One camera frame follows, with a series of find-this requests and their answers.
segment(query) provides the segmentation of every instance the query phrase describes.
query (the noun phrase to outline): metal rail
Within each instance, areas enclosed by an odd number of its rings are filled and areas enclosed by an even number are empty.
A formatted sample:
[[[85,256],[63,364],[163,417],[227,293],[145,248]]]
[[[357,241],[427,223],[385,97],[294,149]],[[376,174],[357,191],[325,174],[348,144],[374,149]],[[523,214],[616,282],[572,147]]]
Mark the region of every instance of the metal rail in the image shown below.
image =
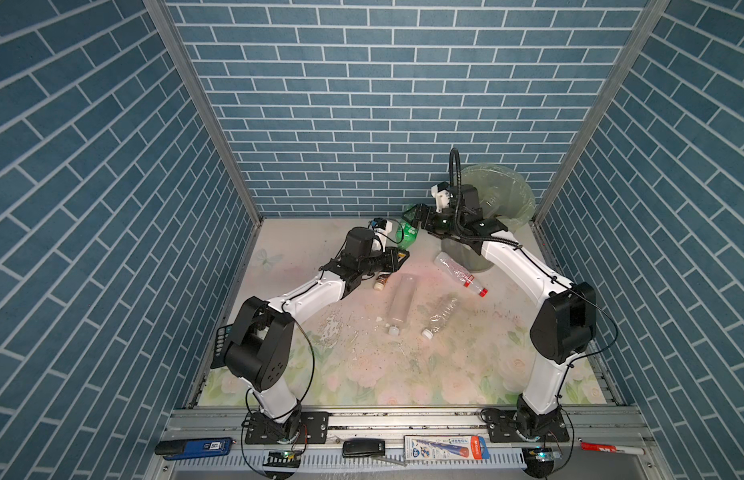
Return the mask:
[[[636,406],[567,406],[575,436],[593,442],[627,446],[654,446],[654,438]],[[391,448],[403,446],[405,435],[478,435],[487,437],[486,424],[477,406],[454,407],[346,407],[310,408],[329,412],[327,444],[311,448],[335,448],[349,438],[374,435],[383,438]],[[204,408],[174,410],[162,440],[177,438],[238,438],[245,408]],[[495,446],[529,447],[525,442],[492,444]],[[244,446],[244,448],[261,448]]]

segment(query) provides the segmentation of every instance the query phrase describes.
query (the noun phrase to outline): floor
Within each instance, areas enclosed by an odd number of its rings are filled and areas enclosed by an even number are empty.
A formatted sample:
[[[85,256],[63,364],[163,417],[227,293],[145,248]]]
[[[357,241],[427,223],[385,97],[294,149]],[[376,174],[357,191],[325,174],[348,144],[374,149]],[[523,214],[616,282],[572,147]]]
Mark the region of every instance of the floor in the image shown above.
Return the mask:
[[[308,281],[342,245],[359,219],[268,219],[257,239],[233,312],[250,296],[268,299]],[[528,226],[519,240],[541,258]],[[493,267],[476,274],[489,289],[485,298],[471,294],[433,264],[440,240],[420,232],[411,257],[386,288],[368,280],[347,298],[303,323],[316,355],[316,375],[305,400],[308,406],[487,405],[515,404],[531,372],[534,348],[529,326],[535,306]],[[400,274],[419,283],[400,336],[387,333],[387,313]],[[460,314],[433,340],[420,333],[439,300],[455,294]],[[310,372],[307,343],[295,330],[287,384],[300,396]],[[212,370],[199,406],[243,406],[243,384],[226,368]],[[605,403],[587,361],[569,372],[562,403]]]

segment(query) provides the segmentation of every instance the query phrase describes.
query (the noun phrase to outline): black mounting plate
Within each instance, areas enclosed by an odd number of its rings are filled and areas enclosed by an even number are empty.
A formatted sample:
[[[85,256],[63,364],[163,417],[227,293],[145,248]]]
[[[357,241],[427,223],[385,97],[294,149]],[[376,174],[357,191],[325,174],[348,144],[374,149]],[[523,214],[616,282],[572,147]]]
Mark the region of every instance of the black mounting plate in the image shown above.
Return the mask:
[[[522,437],[516,431],[516,424],[513,419],[515,413],[516,410],[500,410],[498,408],[484,408],[482,410],[482,419],[486,422],[489,430],[489,440],[492,443],[529,442],[528,438]],[[566,443],[569,441],[569,431],[560,412],[550,425],[538,432],[533,432],[532,435],[539,436],[540,440],[543,436],[547,436],[545,440],[548,442]]]
[[[243,441],[247,445],[284,445],[279,443],[281,438],[271,436],[266,431],[267,417],[260,412],[252,412],[245,428],[247,434]],[[309,444],[323,444],[327,442],[327,429],[329,424],[328,412],[302,412],[300,414],[300,426],[297,427],[297,438],[295,448],[305,444],[305,431],[308,431]]]

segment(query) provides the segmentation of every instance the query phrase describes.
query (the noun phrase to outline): plastic bag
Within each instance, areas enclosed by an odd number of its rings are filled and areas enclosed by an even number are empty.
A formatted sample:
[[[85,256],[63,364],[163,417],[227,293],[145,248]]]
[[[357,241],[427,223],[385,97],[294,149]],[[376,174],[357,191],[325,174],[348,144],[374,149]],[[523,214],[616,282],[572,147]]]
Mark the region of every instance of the plastic bag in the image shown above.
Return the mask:
[[[479,191],[484,218],[496,216],[512,233],[529,223],[535,213],[535,195],[526,180],[512,168],[477,164],[463,168],[463,185]]]

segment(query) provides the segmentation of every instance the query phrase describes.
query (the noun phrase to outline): trash can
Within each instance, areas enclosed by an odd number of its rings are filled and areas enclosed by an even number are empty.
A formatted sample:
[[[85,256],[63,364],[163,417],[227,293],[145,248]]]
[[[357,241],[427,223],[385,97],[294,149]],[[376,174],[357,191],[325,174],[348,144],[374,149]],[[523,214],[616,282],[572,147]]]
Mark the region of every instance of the trash can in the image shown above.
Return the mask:
[[[478,164],[463,168],[462,173],[463,185],[473,185],[479,192],[484,218],[496,217],[512,233],[529,223],[535,213],[535,195],[518,172],[498,164]],[[441,250],[473,274],[494,265],[454,240],[442,240]]]

